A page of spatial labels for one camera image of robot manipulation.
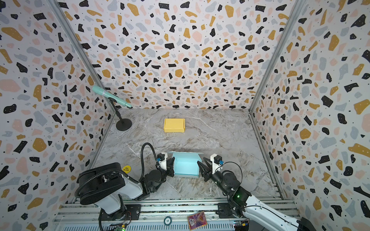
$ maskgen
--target round black base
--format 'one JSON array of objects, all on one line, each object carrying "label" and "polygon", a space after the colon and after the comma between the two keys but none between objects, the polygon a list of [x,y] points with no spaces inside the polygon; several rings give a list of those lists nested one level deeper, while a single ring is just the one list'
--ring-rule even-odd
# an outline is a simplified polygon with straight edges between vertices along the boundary
[{"label": "round black base", "polygon": [[131,120],[129,120],[129,119],[122,119],[122,122],[121,122],[121,120],[117,122],[117,124],[116,124],[117,130],[119,130],[119,131],[126,131],[127,129],[131,128],[131,126],[132,126]]}]

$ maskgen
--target wallpaper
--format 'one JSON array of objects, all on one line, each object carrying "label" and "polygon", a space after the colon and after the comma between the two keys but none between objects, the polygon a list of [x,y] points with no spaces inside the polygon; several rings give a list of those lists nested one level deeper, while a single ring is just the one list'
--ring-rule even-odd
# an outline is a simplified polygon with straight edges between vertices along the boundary
[{"label": "wallpaper", "polygon": [[0,230],[48,230],[111,117],[43,1],[0,1]]},{"label": "wallpaper", "polygon": [[292,0],[60,0],[104,86],[135,108],[249,108]]},{"label": "wallpaper", "polygon": [[307,3],[252,113],[303,217],[370,230],[370,1]]}]

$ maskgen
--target yellow poker chip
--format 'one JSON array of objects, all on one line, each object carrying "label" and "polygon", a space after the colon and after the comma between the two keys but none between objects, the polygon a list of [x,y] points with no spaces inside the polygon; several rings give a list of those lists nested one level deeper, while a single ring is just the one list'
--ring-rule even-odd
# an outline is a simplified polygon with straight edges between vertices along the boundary
[{"label": "yellow poker chip", "polygon": [[126,165],[125,167],[122,168],[122,170],[125,172],[125,173],[129,173],[131,172],[131,166],[130,165]]}]

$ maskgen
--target green poker chip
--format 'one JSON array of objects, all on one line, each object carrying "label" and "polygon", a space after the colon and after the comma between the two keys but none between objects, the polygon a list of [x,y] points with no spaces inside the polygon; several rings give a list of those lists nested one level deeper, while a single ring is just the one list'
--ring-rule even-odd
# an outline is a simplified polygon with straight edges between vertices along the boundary
[{"label": "green poker chip", "polygon": [[169,225],[172,223],[172,219],[171,219],[171,217],[170,217],[170,216],[167,216],[167,217],[164,219],[163,223],[164,223],[166,226],[169,226]]}]

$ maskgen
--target yellow box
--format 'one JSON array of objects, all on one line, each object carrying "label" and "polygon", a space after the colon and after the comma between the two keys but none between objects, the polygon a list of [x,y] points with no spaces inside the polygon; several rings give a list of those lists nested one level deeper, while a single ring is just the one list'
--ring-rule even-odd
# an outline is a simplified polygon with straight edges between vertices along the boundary
[{"label": "yellow box", "polygon": [[185,119],[164,119],[164,132],[185,132]]}]

